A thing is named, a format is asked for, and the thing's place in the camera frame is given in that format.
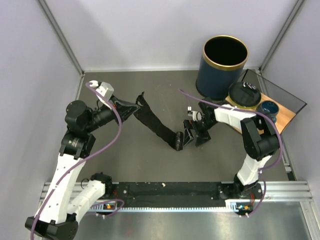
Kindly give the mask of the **black trash bag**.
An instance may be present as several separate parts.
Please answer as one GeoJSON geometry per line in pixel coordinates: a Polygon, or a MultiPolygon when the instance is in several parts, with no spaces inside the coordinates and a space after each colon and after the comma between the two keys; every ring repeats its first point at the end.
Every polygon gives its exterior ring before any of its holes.
{"type": "Polygon", "coordinates": [[[172,149],[181,151],[183,149],[184,133],[174,132],[165,126],[161,120],[153,113],[149,104],[144,98],[144,91],[138,95],[135,104],[140,108],[133,115],[143,125],[155,133],[159,138],[166,142],[172,149]]]}

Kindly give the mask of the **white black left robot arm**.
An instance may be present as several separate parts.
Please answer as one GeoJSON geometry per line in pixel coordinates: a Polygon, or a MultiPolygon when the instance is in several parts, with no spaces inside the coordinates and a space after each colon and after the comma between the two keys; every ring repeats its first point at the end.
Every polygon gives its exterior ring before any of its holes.
{"type": "Polygon", "coordinates": [[[96,141],[92,132],[111,121],[123,123],[140,106],[115,96],[111,105],[97,109],[75,100],[66,107],[67,131],[62,138],[57,166],[45,199],[35,216],[26,219],[25,227],[31,236],[47,240],[72,240],[79,223],[99,198],[109,198],[114,191],[112,178],[94,174],[88,185],[74,198],[71,195],[78,175],[88,161],[96,141]]]}

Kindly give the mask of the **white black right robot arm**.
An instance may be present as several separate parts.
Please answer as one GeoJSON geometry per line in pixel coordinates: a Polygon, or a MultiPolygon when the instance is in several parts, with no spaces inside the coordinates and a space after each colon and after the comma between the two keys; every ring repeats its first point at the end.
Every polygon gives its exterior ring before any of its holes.
{"type": "Polygon", "coordinates": [[[195,140],[199,147],[211,140],[209,129],[217,123],[227,124],[241,131],[246,156],[242,167],[233,180],[232,193],[245,198],[253,192],[259,179],[260,170],[280,148],[280,141],[269,117],[263,117],[253,111],[238,111],[229,104],[212,106],[200,102],[201,111],[187,108],[190,120],[183,121],[186,146],[195,140]]]}

